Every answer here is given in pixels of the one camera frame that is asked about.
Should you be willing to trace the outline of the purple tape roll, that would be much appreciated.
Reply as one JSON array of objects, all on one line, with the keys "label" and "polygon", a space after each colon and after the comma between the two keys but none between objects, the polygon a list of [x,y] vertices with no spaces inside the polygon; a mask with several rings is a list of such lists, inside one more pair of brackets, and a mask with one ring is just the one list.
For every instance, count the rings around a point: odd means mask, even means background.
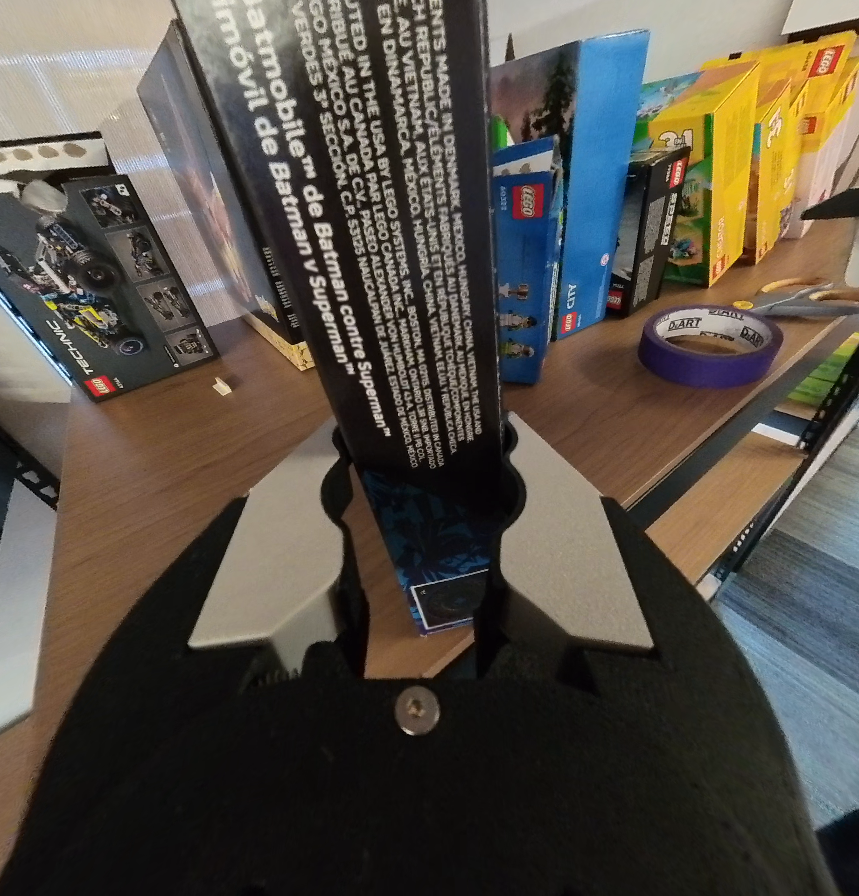
[{"label": "purple tape roll", "polygon": [[644,324],[637,355],[652,374],[698,389],[754,384],[782,349],[782,329],[749,310],[687,305]]}]

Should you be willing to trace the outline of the small blue toy box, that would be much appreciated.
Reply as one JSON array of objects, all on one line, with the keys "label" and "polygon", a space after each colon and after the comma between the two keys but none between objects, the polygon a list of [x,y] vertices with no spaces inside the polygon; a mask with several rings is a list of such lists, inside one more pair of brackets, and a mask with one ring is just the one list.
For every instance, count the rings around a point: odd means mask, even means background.
[{"label": "small blue toy box", "polygon": [[564,220],[559,139],[511,145],[492,162],[500,375],[506,384],[535,385],[558,294]]}]

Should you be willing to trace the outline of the black toy box yellow emblem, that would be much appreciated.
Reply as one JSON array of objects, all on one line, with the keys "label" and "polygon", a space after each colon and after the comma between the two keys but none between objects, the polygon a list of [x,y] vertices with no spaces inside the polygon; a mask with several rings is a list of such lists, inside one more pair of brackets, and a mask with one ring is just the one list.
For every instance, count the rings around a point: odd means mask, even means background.
[{"label": "black toy box yellow emblem", "polygon": [[423,635],[470,624],[504,421],[486,2],[175,2]]}]

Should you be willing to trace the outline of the large blue toy box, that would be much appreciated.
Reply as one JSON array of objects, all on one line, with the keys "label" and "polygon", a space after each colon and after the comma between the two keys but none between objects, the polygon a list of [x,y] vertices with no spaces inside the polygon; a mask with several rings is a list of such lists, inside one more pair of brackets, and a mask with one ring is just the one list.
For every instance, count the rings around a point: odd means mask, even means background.
[{"label": "large blue toy box", "polygon": [[490,109],[516,144],[558,139],[564,224],[551,339],[605,316],[649,31],[575,40],[494,65]]}]

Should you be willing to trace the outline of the grey yellow scissors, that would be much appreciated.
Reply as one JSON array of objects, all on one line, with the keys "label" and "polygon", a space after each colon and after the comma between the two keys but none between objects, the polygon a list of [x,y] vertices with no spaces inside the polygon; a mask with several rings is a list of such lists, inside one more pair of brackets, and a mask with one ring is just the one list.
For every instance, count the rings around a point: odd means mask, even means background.
[{"label": "grey yellow scissors", "polygon": [[790,278],[772,281],[728,308],[760,317],[837,319],[859,315],[859,287],[841,282]]}]

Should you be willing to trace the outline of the translucent plastic sheet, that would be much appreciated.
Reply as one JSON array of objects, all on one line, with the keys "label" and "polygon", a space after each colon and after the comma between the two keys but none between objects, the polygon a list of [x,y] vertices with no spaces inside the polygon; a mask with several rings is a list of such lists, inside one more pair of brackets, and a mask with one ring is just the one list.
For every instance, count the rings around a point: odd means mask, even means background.
[{"label": "translucent plastic sheet", "polygon": [[0,1],[0,142],[101,133],[212,328],[246,312],[211,261],[136,91],[173,15],[164,1]]}]

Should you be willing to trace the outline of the green flat box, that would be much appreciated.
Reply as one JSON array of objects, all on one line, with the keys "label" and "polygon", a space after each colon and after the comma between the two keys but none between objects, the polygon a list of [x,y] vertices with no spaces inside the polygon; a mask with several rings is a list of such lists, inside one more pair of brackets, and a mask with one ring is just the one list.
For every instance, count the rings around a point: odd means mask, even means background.
[{"label": "green flat box", "polygon": [[787,400],[818,409],[831,389],[837,384],[850,358],[859,347],[859,331],[851,334],[825,361],[807,375],[792,392]]}]

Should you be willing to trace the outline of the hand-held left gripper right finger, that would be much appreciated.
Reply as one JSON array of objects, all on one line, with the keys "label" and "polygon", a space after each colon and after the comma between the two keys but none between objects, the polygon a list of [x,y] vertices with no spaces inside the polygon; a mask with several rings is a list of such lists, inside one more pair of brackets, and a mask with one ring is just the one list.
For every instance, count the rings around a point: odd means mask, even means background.
[{"label": "hand-held left gripper right finger", "polygon": [[503,634],[553,674],[586,649],[651,656],[654,641],[603,495],[518,415],[507,423],[517,502],[498,555]]}]

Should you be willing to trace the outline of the black racing car toy box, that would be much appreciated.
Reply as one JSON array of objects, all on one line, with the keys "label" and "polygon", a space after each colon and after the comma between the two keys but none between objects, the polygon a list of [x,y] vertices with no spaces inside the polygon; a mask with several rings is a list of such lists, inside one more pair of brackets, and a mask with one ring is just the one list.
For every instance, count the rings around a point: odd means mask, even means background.
[{"label": "black racing car toy box", "polygon": [[94,403],[218,356],[96,132],[0,141],[0,305]]}]

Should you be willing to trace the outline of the dark blue toy box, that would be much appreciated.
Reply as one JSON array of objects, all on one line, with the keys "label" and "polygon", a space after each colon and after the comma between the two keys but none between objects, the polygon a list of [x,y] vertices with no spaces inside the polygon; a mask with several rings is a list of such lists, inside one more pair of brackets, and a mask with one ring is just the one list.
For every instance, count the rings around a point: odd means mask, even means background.
[{"label": "dark blue toy box", "polygon": [[291,364],[300,371],[314,368],[278,265],[225,161],[176,20],[137,94],[224,291],[243,319]]}]

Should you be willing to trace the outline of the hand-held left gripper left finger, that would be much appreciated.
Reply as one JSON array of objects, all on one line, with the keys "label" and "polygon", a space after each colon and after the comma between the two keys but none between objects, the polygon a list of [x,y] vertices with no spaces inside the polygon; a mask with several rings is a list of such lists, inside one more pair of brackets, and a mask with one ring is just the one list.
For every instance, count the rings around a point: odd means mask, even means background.
[{"label": "hand-held left gripper left finger", "polygon": [[269,647],[295,676],[312,645],[343,631],[334,604],[343,534],[322,498],[342,459],[335,430],[334,420],[324,422],[247,493],[189,635],[192,650]]}]

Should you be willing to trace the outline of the dark wooden shelf board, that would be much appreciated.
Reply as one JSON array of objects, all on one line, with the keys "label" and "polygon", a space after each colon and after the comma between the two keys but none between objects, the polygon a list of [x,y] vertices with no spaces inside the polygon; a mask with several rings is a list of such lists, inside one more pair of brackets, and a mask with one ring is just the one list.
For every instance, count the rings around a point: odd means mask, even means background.
[{"label": "dark wooden shelf board", "polygon": [[[504,404],[625,508],[739,426],[840,322],[789,322],[758,385],[695,391],[636,357],[643,316],[559,342],[540,385]],[[55,559],[32,715],[0,734],[0,874],[59,723],[92,663],[145,590],[234,498],[330,416],[313,373],[295,373],[241,322],[216,329],[222,358],[102,405],[68,406]]]}]

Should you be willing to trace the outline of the small black toy box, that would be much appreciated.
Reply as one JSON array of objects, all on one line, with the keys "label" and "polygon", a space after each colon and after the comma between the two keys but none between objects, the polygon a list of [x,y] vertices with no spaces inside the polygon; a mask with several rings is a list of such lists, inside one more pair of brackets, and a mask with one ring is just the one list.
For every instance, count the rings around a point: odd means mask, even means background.
[{"label": "small black toy box", "polygon": [[690,149],[640,151],[625,181],[607,314],[625,318],[659,298]]}]

